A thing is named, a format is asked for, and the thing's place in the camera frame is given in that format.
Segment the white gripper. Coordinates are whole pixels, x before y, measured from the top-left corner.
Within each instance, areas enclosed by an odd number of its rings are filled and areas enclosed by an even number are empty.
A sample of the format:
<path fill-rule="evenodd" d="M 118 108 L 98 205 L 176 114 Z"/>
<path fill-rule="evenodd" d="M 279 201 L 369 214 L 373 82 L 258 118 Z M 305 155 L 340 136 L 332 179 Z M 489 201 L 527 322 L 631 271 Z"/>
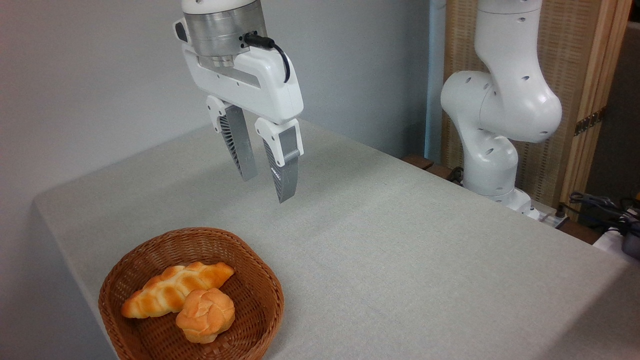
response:
<path fill-rule="evenodd" d="M 244 182 L 258 175 L 243 110 L 259 116 L 254 129 L 263 141 L 278 202 L 297 191 L 298 160 L 304 155 L 300 124 L 304 109 L 291 60 L 271 38 L 257 30 L 236 35 L 242 53 L 232 66 L 196 53 L 185 19 L 174 23 L 187 68 L 196 86 L 208 94 L 206 106 L 215 132 L 224 139 Z"/>

